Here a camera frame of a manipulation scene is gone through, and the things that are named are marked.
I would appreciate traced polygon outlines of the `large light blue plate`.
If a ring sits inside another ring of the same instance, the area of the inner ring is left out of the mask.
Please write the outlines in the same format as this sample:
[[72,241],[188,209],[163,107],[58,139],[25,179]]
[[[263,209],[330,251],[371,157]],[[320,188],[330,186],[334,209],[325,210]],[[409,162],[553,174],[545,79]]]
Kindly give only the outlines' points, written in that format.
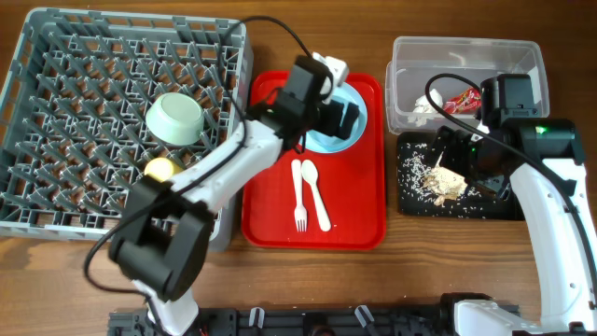
[[339,89],[335,89],[332,95],[332,102],[343,104],[342,115],[347,113],[350,105],[356,105],[358,107],[358,117],[346,140],[336,136],[327,136],[317,131],[307,132],[306,148],[312,152],[322,154],[341,152],[353,146],[366,129],[368,123],[368,110],[364,99],[353,86],[348,83],[343,83]]

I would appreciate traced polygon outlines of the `red snack wrapper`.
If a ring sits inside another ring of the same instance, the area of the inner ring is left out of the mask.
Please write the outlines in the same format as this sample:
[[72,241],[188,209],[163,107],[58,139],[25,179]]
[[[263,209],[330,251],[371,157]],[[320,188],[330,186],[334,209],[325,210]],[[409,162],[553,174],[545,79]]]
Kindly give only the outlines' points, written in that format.
[[449,114],[469,114],[474,115],[481,107],[481,98],[478,90],[469,88],[457,96],[449,99],[443,106],[443,109]]

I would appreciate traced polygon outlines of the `white plastic spoon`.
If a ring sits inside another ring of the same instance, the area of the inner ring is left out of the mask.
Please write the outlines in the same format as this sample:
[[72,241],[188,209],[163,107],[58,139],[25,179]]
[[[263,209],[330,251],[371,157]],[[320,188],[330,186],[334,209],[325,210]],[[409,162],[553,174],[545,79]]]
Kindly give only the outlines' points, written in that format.
[[311,187],[319,227],[321,231],[328,232],[331,230],[331,222],[317,186],[318,170],[315,164],[311,160],[305,160],[301,164],[301,174]]

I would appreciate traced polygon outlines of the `white plastic fork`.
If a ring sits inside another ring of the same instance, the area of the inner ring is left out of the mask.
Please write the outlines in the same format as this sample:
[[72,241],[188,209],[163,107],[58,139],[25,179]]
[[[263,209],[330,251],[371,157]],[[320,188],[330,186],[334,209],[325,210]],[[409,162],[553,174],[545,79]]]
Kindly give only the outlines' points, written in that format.
[[302,175],[301,162],[294,159],[291,161],[291,173],[293,178],[293,186],[295,191],[296,206],[294,209],[294,219],[298,232],[305,232],[307,230],[308,218],[307,210],[303,204],[302,199]]

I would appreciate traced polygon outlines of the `green bowl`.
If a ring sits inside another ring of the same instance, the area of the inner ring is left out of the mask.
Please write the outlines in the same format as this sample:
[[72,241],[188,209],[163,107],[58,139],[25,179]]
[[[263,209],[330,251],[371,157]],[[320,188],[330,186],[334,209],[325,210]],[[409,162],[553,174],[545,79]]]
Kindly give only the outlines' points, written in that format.
[[203,109],[190,96],[163,93],[146,112],[146,125],[160,140],[176,146],[195,144],[203,130]]

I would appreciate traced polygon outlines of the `yellow cup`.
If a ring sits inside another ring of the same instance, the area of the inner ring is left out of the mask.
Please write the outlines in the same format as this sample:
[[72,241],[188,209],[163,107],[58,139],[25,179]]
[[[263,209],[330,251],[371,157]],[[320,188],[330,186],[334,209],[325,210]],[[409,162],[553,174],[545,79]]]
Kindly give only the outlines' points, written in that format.
[[151,176],[159,182],[163,182],[183,171],[184,169],[175,162],[159,157],[146,164],[144,175]]

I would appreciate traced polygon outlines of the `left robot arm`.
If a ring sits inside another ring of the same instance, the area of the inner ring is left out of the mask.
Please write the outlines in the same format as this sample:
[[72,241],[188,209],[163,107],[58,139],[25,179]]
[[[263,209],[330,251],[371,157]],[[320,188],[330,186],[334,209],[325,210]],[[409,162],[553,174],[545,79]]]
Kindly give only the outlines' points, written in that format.
[[299,55],[285,85],[251,106],[207,157],[164,182],[144,176],[133,185],[108,255],[145,296],[159,334],[183,335],[199,315],[191,286],[216,212],[255,175],[302,146],[306,132],[337,133],[342,110],[332,93],[348,74],[339,59]]

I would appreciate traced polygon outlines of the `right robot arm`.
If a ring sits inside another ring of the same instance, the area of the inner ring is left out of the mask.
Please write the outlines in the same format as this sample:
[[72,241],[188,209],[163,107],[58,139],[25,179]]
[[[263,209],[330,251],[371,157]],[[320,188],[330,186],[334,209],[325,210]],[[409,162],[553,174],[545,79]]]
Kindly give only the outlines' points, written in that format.
[[537,323],[491,299],[449,304],[456,335],[593,335],[596,332],[596,230],[586,192],[585,152],[569,119],[539,117],[527,75],[505,74],[472,84],[484,133],[441,106],[458,125],[442,126],[431,163],[498,198],[519,202],[535,256],[541,293]]

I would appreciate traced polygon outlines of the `grey dishwasher rack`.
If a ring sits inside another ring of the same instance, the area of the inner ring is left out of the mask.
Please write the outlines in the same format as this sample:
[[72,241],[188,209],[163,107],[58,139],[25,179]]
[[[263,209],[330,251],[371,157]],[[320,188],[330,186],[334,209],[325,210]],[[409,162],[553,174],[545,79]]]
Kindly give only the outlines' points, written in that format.
[[[233,133],[252,65],[234,19],[32,10],[1,91],[2,235],[101,238],[149,161],[187,168]],[[195,144],[148,130],[148,108],[168,92],[202,107]]]

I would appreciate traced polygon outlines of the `food scraps and rice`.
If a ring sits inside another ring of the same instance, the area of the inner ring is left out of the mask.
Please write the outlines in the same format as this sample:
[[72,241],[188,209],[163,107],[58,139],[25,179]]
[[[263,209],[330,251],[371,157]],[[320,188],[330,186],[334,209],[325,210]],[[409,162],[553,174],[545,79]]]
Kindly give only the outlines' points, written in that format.
[[480,200],[482,194],[465,179],[438,165],[423,162],[425,143],[404,143],[398,146],[397,182],[401,193],[417,203],[442,207],[446,201]]

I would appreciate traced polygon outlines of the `black tray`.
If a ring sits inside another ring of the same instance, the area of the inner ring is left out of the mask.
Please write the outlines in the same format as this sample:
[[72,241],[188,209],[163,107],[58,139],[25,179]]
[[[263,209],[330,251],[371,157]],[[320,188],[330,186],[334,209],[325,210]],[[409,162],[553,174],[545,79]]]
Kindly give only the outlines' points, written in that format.
[[[430,132],[405,132],[398,136],[396,143],[396,156],[398,146],[404,143],[425,143],[428,145],[434,140],[435,135]],[[482,194],[480,200],[465,200],[463,202],[446,201],[442,207],[432,204],[417,203],[411,197],[405,197],[398,186],[398,210],[404,215],[423,217],[458,217],[480,219],[523,220],[524,215],[518,201],[512,195],[500,200]]]

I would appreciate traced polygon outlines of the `crumpled white tissue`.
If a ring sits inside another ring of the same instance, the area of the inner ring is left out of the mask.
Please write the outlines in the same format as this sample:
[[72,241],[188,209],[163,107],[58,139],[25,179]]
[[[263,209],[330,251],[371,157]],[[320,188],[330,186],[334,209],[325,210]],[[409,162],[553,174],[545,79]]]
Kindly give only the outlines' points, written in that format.
[[[430,91],[430,96],[437,105],[443,106],[443,98],[436,89]],[[422,127],[429,121],[429,118],[426,118],[425,115],[436,112],[435,108],[428,102],[426,96],[423,95],[415,101],[415,107],[412,115],[408,117],[408,122],[413,123],[416,127]]]

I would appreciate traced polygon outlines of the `red plastic tray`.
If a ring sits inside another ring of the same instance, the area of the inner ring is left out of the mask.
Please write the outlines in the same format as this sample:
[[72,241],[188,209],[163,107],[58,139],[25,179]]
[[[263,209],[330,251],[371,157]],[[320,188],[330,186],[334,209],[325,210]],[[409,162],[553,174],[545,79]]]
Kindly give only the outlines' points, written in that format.
[[[252,244],[276,248],[367,250],[386,232],[386,181],[382,121],[382,87],[372,76],[347,78],[363,99],[368,121],[360,139],[332,154],[306,150],[285,153],[272,167],[254,177],[243,191],[242,232]],[[298,231],[291,162],[310,160],[318,170],[317,186],[331,220],[329,231],[318,225],[312,192],[303,188],[308,224]]]

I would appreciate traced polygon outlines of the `clear plastic bin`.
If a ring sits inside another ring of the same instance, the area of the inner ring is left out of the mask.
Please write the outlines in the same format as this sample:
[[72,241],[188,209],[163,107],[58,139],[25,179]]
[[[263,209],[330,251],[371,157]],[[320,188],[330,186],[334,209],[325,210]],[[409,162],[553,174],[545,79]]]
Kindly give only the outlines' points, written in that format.
[[388,130],[433,132],[452,126],[437,112],[415,108],[433,76],[451,73],[477,84],[502,74],[531,78],[535,108],[541,118],[549,115],[548,81],[541,49],[533,41],[439,36],[401,36],[394,41],[387,64],[385,104]]

